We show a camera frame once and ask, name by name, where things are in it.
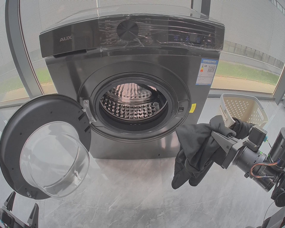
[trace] qr code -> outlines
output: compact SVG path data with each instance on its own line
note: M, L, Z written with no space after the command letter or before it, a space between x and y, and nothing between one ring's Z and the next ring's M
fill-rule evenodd
M214 73L215 72L215 69L216 69L216 66L209 66L208 67L208 73Z

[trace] washing machine door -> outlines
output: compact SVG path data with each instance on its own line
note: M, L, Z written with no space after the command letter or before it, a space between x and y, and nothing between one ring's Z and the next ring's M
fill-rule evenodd
M89 168L91 129L75 100L43 95L22 105L0 138L0 167L19 194L63 197L84 180Z

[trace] laundry basket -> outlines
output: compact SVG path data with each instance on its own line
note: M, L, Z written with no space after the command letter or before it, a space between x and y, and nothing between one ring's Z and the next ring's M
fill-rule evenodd
M242 94L222 94L218 115L223 116L226 127L235 123L233 117L261 127L268 122L268 117L259 100Z

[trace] dark gray garment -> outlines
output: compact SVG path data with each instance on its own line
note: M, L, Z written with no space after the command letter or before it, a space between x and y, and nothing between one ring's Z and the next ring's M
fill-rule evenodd
M244 138L248 135L253 124L248 124L237 119L235 121L236 123L231 127L233 130L225 127L221 115L213 117L209 124L191 124L176 128L180 142L180 151L175 159L174 177L172 180L172 187L174 189L179 188L188 180L190 185L197 186L213 162L216 162L216 159L224 160L219 154L219 151L222 152L223 150L211 136L212 131L216 131L227 137L235 137L236 133L238 133L238 138ZM212 156L216 151L217 155L213 159Z

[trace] yellow warning sticker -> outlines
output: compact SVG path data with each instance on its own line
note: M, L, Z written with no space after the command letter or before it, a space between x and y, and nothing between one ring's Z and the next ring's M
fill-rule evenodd
M191 105L189 113L193 113L195 111L195 108L196 108L196 103Z

